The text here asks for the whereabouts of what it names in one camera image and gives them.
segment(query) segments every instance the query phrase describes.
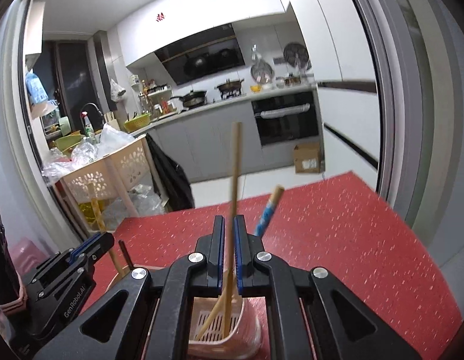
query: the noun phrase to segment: black range hood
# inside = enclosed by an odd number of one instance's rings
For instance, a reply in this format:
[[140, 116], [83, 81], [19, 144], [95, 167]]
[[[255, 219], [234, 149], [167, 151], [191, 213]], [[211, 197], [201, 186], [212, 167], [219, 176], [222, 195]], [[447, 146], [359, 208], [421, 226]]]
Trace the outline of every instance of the black range hood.
[[177, 40], [155, 54], [177, 85], [245, 64], [230, 23]]

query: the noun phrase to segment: spray bottle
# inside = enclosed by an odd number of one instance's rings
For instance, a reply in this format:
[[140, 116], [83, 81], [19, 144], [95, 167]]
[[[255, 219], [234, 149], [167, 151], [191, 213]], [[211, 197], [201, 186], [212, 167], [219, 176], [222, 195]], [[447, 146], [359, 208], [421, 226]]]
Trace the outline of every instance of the spray bottle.
[[82, 117], [84, 118], [84, 125], [85, 125], [85, 135], [87, 135], [93, 142], [95, 141], [95, 132], [94, 127], [92, 127], [92, 123], [87, 116], [87, 112], [82, 113]]

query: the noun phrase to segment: metal screw head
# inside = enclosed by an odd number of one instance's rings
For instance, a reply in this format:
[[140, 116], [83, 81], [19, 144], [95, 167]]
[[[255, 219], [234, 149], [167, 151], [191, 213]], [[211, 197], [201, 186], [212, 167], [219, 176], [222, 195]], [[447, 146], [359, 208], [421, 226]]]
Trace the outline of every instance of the metal screw head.
[[145, 278], [146, 275], [147, 271], [144, 268], [136, 268], [132, 271], [132, 277], [137, 280]]
[[259, 261], [270, 261], [272, 259], [272, 255], [268, 251], [260, 251], [257, 253], [257, 259]]
[[191, 254], [189, 255], [189, 261], [190, 261], [191, 263], [199, 263], [199, 262], [201, 262], [203, 259], [204, 259], [204, 255], [203, 255], [202, 253], [197, 253], [197, 252], [195, 252], [195, 253], [191, 253]]
[[326, 278], [328, 275], [329, 275], [329, 272], [327, 271], [327, 269], [325, 268], [322, 268], [321, 266], [315, 268], [312, 273], [314, 274], [314, 276], [317, 278], [317, 279], [323, 279], [323, 278]]

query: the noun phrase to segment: red countertop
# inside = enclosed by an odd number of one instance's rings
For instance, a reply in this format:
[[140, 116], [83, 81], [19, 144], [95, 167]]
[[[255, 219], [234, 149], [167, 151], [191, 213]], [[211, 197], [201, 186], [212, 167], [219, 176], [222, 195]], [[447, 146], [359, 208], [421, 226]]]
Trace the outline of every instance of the red countertop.
[[[241, 200], [238, 213], [253, 232], [268, 197]], [[229, 204], [166, 215], [128, 218], [115, 233], [134, 263], [168, 266], [209, 234], [215, 215]], [[435, 360], [457, 332], [461, 316], [439, 268], [402, 220], [352, 173], [285, 191], [263, 238], [267, 251], [291, 266], [324, 266], [409, 342]], [[88, 305], [114, 277], [107, 256], [96, 264], [97, 287]], [[253, 299], [263, 323], [255, 359], [269, 359], [265, 304]]]

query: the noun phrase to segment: oven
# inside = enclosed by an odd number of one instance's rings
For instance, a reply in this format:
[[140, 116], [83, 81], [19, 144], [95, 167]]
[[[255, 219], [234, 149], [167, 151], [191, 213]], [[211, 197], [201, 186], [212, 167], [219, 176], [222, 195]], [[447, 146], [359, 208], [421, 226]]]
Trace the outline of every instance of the oven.
[[303, 91], [252, 101], [262, 146], [319, 137], [314, 93]]

